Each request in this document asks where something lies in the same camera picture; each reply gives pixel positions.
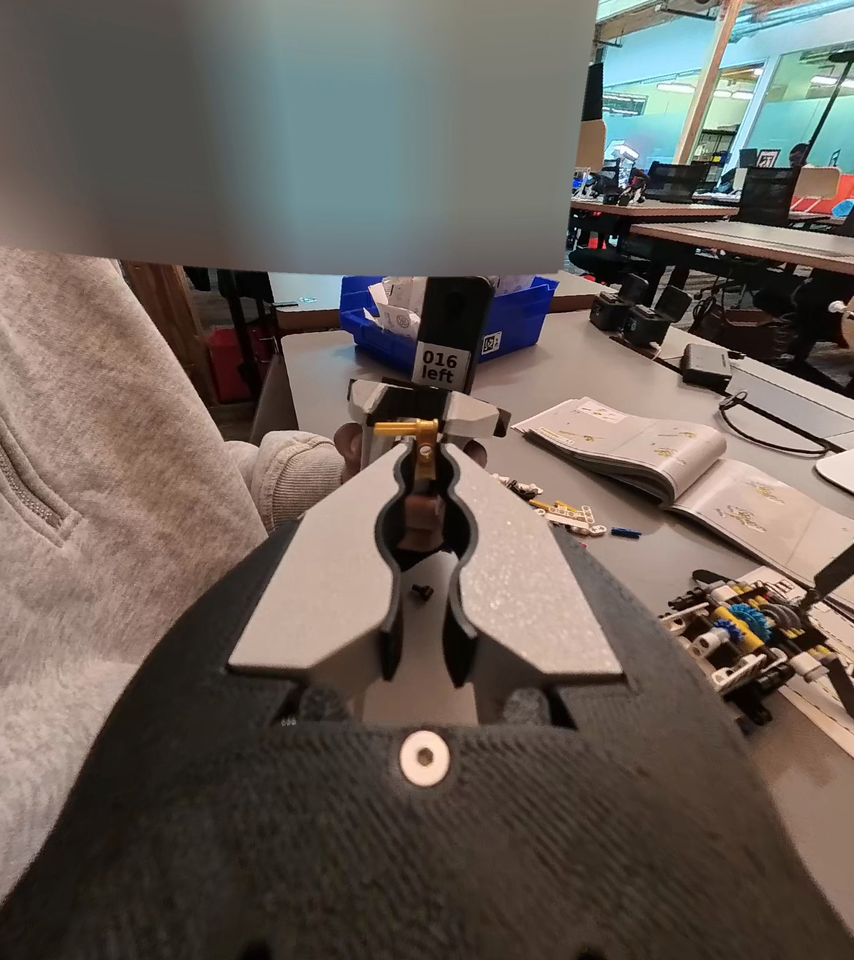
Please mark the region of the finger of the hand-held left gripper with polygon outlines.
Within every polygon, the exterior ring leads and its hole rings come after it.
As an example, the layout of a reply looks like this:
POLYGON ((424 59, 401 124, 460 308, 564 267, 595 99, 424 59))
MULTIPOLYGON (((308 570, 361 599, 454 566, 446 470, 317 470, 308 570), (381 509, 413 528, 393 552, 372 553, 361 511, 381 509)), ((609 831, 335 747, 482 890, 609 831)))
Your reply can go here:
MULTIPOLYGON (((360 378, 351 381, 347 398, 348 413, 351 420, 362 428, 361 471, 397 443, 407 440, 413 442, 412 438, 374 437, 374 424, 415 419, 428 421, 429 415, 424 413, 423 400, 418 390, 412 387, 360 378)), ((411 455, 415 467, 413 448, 411 455)))
POLYGON ((466 393, 450 391, 440 418, 439 437, 463 450, 469 441, 484 443, 505 437, 510 423, 509 411, 466 393))

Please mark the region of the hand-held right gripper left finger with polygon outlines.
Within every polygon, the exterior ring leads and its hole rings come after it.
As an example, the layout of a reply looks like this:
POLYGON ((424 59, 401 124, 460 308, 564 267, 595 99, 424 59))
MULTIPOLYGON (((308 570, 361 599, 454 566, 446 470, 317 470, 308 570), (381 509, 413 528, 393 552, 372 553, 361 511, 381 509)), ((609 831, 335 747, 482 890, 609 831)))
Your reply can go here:
POLYGON ((408 455, 409 441, 395 444, 294 526, 229 656, 233 672, 331 688, 361 714, 399 611, 399 572, 378 523, 402 504, 408 455))

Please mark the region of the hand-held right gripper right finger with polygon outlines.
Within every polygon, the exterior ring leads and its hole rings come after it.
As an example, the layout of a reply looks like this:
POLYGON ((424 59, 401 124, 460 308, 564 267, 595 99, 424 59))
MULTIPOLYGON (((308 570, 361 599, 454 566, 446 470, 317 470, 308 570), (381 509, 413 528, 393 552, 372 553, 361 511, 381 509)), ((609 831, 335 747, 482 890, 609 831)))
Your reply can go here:
POLYGON ((454 445, 442 445, 444 545, 457 558, 442 649, 478 722, 500 721, 519 690, 616 687, 625 672, 554 530, 454 445))

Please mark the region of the yellow lego connector piece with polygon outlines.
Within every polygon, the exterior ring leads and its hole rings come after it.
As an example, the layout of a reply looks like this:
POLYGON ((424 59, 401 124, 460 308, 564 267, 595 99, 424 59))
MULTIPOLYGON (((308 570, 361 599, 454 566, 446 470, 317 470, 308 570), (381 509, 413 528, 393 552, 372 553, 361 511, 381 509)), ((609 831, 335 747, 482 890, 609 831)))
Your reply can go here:
POLYGON ((374 424, 373 436, 377 438, 412 438, 414 455, 414 480, 434 482, 436 480, 437 445, 439 434, 437 419, 412 419, 405 421, 383 421, 374 424))

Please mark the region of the person's left forearm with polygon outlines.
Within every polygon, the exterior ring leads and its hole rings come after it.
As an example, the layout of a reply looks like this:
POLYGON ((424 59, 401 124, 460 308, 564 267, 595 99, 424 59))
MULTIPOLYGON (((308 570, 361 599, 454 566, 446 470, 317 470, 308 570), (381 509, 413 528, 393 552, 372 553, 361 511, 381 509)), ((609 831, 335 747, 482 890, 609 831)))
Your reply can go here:
POLYGON ((283 430, 265 434, 258 444, 225 445, 268 533, 300 518, 343 481, 345 460, 329 438, 283 430))

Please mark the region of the pile of loose lego pieces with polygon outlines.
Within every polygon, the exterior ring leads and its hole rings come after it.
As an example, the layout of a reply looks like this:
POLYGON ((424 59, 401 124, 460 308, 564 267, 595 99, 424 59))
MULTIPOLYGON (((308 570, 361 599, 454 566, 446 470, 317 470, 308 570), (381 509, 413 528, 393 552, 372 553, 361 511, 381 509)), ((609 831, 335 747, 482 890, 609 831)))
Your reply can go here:
POLYGON ((530 509, 547 522, 574 536, 600 539, 605 536, 636 541, 641 538, 640 531, 625 527, 607 527, 597 522, 592 510, 587 506, 572 506, 560 500, 553 502, 541 499, 543 489, 540 486, 519 482, 511 477, 493 474, 504 488, 520 498, 530 509))

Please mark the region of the open lego instruction booklet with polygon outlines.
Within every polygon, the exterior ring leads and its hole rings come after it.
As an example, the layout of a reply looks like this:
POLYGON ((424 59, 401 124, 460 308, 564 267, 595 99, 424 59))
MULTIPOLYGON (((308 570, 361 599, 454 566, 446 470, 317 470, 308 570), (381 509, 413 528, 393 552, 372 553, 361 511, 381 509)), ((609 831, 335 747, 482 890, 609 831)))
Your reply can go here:
POLYGON ((625 414, 569 399, 517 423, 528 441, 585 470, 617 478, 794 582, 854 543, 854 519, 746 462, 726 456, 711 427, 625 414))

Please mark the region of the zebra striped lego plane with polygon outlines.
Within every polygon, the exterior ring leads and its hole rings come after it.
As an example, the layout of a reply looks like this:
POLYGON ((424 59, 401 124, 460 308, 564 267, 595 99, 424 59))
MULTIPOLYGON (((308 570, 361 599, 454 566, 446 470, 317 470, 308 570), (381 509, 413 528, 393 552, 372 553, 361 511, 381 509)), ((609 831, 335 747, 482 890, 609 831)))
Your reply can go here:
POLYGON ((693 574, 695 587, 673 599, 661 623, 699 663, 710 686, 737 714, 743 733, 767 726, 766 700, 789 681, 825 681, 854 725, 854 679, 841 641, 817 623, 814 608, 854 576, 854 542, 829 561, 798 599, 771 578, 693 574))

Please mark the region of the person's left hand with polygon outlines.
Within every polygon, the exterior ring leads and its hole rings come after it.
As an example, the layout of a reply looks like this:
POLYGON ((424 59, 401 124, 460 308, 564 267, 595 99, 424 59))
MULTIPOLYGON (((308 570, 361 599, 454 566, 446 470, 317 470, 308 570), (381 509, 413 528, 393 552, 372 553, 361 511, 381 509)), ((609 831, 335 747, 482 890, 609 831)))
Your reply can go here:
MULTIPOLYGON (((361 426, 357 423, 340 426, 334 436, 334 445, 344 459, 341 481, 345 483, 361 470, 361 426)), ((405 501, 406 526, 398 543, 399 549, 415 554, 430 554, 440 549, 444 543, 445 510, 445 502, 437 494, 410 494, 405 501)))

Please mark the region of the blue plastic bin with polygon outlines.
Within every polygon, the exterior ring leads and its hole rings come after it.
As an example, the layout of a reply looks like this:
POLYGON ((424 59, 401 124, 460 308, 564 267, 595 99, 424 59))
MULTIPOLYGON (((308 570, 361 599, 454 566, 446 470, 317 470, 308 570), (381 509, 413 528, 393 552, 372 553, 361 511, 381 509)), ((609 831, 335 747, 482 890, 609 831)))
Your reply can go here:
MULTIPOLYGON (((415 344, 380 328, 369 287, 379 276, 345 276, 340 282, 340 327, 355 347, 401 375, 409 375, 415 344)), ((528 289, 496 296, 483 330, 479 361, 485 363, 534 346, 558 286, 554 277, 536 276, 528 289)))

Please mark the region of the red container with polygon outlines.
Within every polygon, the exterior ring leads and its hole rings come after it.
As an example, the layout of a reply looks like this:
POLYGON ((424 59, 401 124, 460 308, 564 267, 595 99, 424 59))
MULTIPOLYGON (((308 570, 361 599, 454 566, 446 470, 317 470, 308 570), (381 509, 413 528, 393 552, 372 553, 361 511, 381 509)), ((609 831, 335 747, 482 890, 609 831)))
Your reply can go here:
POLYGON ((206 343, 218 402, 251 402, 255 392, 241 371, 244 360, 236 330, 232 326, 215 325, 208 332, 206 343))

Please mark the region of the wooden edged desk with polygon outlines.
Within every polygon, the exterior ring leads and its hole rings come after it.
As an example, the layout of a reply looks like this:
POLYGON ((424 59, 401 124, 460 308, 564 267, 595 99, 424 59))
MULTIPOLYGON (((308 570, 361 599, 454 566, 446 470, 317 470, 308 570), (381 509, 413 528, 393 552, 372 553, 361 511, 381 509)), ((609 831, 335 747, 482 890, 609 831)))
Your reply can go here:
POLYGON ((854 277, 853 237, 726 221, 641 223, 630 235, 854 277))
POLYGON ((618 218, 649 223, 663 222, 695 222, 716 221, 728 219, 738 214, 737 206, 717 205, 708 203, 667 202, 662 200, 646 199, 642 202, 631 202, 627 205, 605 203, 593 198, 572 198, 570 210, 582 213, 596 214, 608 218, 618 218))

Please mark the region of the black power adapter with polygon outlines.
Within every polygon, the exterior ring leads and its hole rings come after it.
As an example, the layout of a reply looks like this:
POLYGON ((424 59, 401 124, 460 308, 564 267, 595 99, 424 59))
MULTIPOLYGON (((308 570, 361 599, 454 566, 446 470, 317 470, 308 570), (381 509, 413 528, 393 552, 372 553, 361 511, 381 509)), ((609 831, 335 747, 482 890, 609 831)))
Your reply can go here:
POLYGON ((709 343, 691 342, 680 358, 681 382, 724 394, 733 375, 726 349, 709 343))

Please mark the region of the wooden support post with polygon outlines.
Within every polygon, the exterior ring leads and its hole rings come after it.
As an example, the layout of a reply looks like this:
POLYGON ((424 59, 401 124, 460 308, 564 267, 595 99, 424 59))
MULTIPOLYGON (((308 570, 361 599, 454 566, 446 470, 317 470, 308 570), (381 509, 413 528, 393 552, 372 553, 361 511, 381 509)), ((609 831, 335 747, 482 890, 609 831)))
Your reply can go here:
POLYGON ((718 82, 722 58, 743 5, 743 1, 722 1, 719 6, 716 28, 677 142, 673 158, 675 163, 687 164, 693 155, 718 82))

